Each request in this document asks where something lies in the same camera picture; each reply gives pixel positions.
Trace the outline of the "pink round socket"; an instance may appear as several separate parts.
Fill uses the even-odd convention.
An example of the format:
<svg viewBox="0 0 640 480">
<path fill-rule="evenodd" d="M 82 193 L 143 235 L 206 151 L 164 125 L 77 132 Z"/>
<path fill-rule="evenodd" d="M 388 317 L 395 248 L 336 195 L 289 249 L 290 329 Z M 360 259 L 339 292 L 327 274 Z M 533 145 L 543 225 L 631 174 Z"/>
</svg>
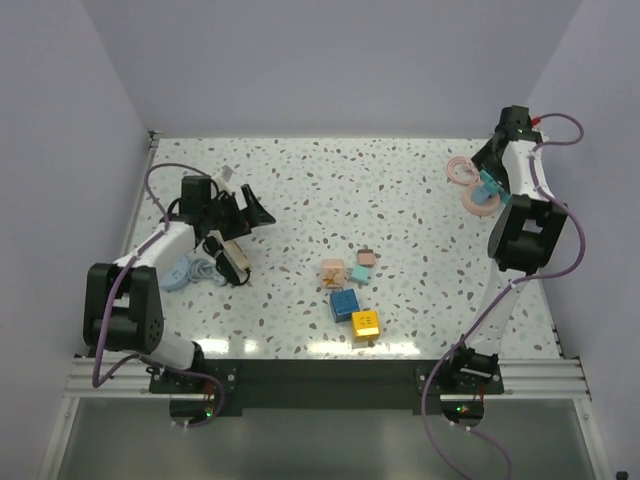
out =
<svg viewBox="0 0 640 480">
<path fill-rule="evenodd" d="M 476 183 L 473 185 L 468 185 L 466 187 L 461 197 L 462 205 L 472 215 L 475 215 L 478 217 L 490 216 L 498 210 L 501 204 L 500 195 L 497 194 L 497 195 L 491 196 L 490 200 L 485 205 L 476 205 L 472 202 L 470 195 L 474 187 L 477 185 L 482 185 L 482 183 Z"/>
</svg>

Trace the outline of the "pink cube plug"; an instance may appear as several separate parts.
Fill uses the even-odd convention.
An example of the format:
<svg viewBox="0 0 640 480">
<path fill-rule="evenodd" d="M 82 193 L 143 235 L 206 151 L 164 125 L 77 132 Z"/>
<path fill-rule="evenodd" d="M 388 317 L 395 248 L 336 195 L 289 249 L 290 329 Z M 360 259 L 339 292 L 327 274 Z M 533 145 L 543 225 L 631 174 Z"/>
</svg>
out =
<svg viewBox="0 0 640 480">
<path fill-rule="evenodd" d="M 345 283 L 345 273 L 346 267 L 342 259 L 334 258 L 322 260 L 320 279 L 324 288 L 342 288 Z"/>
</svg>

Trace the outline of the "pink small plug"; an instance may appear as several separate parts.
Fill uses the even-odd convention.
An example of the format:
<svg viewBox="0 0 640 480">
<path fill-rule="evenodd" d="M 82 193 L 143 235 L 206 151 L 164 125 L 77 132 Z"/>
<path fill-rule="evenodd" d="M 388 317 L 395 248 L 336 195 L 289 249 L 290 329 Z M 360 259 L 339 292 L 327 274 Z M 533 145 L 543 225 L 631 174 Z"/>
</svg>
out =
<svg viewBox="0 0 640 480">
<path fill-rule="evenodd" d="M 359 249 L 357 251 L 357 263 L 360 266 L 372 268 L 375 265 L 376 256 L 372 249 Z"/>
</svg>

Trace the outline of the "teal small plug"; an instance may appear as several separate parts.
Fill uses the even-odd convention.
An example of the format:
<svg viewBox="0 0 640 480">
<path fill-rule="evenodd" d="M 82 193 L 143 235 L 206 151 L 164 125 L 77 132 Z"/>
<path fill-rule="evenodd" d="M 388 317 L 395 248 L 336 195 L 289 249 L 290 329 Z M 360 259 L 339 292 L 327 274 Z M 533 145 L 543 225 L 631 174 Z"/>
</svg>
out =
<svg viewBox="0 0 640 480">
<path fill-rule="evenodd" d="M 350 273 L 349 280 L 359 285 L 368 285 L 371 279 L 372 270 L 370 267 L 355 265 Z"/>
</svg>

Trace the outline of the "blue cube plug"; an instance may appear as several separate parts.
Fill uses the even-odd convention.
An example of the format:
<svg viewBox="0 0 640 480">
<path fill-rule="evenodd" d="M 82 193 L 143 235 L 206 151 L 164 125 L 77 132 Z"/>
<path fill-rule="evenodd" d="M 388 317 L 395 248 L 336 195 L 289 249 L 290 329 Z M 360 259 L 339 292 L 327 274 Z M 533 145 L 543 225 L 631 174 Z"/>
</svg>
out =
<svg viewBox="0 0 640 480">
<path fill-rule="evenodd" d="M 352 314 L 360 310 L 353 289 L 333 291 L 329 296 L 329 305 L 335 323 L 350 321 Z"/>
</svg>

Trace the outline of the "yellow cube socket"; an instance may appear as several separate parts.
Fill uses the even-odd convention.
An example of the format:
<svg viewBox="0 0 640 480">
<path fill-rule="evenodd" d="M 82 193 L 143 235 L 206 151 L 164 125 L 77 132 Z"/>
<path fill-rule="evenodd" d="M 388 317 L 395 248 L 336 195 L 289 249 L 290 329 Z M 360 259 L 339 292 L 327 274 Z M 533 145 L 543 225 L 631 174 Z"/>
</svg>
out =
<svg viewBox="0 0 640 480">
<path fill-rule="evenodd" d="M 369 343 L 379 339 L 381 328 L 378 313 L 375 310 L 353 312 L 351 325 L 355 343 Z"/>
</svg>

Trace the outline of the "blue small plug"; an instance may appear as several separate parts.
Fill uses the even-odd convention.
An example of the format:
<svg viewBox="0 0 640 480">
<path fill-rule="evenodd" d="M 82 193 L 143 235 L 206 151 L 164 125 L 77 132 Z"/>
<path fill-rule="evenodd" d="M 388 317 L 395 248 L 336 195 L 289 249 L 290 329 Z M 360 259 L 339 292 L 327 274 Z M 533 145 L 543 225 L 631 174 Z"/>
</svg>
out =
<svg viewBox="0 0 640 480">
<path fill-rule="evenodd" d="M 474 187 L 470 198 L 476 205 L 485 205 L 491 198 L 492 194 L 485 189 L 483 185 L 477 185 Z"/>
</svg>

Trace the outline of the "teal triangular socket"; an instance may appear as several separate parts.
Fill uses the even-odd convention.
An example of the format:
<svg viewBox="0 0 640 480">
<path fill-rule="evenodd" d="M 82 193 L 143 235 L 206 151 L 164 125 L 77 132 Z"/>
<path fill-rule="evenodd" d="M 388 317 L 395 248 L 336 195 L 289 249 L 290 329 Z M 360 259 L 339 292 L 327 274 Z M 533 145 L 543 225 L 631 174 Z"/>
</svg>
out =
<svg viewBox="0 0 640 480">
<path fill-rule="evenodd" d="M 507 205 L 509 203 L 509 201 L 510 201 L 511 195 L 508 192 L 504 191 L 504 190 L 502 190 L 499 193 L 499 195 L 500 195 L 501 202 L 504 205 Z"/>
</svg>

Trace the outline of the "light blue round socket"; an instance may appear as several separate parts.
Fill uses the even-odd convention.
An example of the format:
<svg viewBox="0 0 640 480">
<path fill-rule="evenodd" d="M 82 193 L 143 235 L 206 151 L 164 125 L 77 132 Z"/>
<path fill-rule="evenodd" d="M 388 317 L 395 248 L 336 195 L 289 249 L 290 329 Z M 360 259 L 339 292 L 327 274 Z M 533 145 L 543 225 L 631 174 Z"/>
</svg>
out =
<svg viewBox="0 0 640 480">
<path fill-rule="evenodd" d="M 160 280 L 160 288 L 167 292 L 177 291 L 190 283 L 190 260 L 188 256 L 180 258 Z"/>
</svg>

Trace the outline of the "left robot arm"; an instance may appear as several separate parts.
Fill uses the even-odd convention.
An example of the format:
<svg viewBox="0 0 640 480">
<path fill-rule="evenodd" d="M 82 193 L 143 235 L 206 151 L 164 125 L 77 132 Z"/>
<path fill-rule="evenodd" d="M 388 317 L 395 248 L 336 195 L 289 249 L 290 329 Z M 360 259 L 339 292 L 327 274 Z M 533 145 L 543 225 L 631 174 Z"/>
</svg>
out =
<svg viewBox="0 0 640 480">
<path fill-rule="evenodd" d="M 185 176 L 177 210 L 165 210 L 150 237 L 118 260 L 89 269 L 83 340 L 95 349 L 96 360 L 106 351 L 138 354 L 173 368 L 171 378 L 185 392 L 205 385 L 207 368 L 196 361 L 196 344 L 164 327 L 159 281 L 208 238 L 227 242 L 275 222 L 249 185 L 240 191 L 243 208 L 235 193 L 210 176 Z"/>
</svg>

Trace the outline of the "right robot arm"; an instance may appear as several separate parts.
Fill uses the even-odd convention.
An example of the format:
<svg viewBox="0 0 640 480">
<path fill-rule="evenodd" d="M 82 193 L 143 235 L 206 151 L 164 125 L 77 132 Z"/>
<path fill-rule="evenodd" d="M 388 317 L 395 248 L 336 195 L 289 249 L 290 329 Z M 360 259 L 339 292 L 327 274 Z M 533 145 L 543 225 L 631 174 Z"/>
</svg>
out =
<svg viewBox="0 0 640 480">
<path fill-rule="evenodd" d="M 488 142 L 471 158 L 477 180 L 470 184 L 463 203 L 478 214 L 504 208 L 488 239 L 491 260 L 489 281 L 482 298 L 478 327 L 456 348 L 438 374 L 443 392 L 473 394 L 499 380 L 499 353 L 509 318 L 524 290 L 513 281 L 531 276 L 547 265 L 563 230 L 567 215 L 542 196 L 542 173 L 533 176 L 536 162 L 530 152 L 543 142 L 529 109 L 502 109 Z"/>
</svg>

